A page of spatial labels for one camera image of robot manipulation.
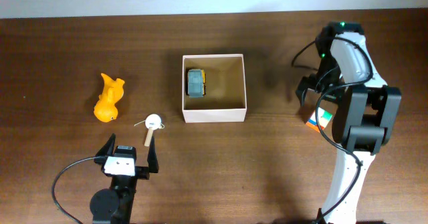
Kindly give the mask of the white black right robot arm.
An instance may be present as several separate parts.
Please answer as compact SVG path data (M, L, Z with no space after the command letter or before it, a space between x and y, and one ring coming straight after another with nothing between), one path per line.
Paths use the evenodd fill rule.
M303 77L296 96L303 104L308 91L318 103L337 105L332 135L325 139L337 149L327 198L315 223L356 223L356 208L367 171L391 138L401 103L401 91L379 75L358 23L330 22L312 45L320 56L313 74Z

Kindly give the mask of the colourful puzzle cube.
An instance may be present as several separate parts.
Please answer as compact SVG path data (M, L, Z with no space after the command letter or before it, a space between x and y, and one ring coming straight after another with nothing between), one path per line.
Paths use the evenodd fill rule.
M311 117L307 120L305 125L319 132L320 130L324 130L327 127L333 115L330 112L325 111L323 108L318 108L317 111L318 112L313 111Z

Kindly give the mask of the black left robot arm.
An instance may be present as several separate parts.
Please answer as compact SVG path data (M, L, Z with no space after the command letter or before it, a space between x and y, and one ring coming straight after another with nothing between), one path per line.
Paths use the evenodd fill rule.
M116 135L112 134L94 160L112 180L109 188L91 198L93 223L130 223L137 181L148 180L151 173L159 170L154 138L149 144L147 166L136 165L135 147L116 146L115 140Z

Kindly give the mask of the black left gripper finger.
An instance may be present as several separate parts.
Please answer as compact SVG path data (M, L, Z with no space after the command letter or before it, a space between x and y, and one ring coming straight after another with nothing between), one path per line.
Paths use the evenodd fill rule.
M156 156L156 148L155 148L155 139L154 136L151 137L149 150L148 150L148 156L147 156L147 162L148 162L148 169L150 173L158 173L159 171L159 165L158 160Z
M112 134L106 144L96 153L96 156L112 156L116 135Z

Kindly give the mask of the yellow grey toy truck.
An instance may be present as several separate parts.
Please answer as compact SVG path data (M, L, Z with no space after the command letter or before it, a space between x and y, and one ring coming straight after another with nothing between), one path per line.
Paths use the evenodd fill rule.
M190 69L187 72L187 95L190 98L202 98L205 92L206 75L202 69Z

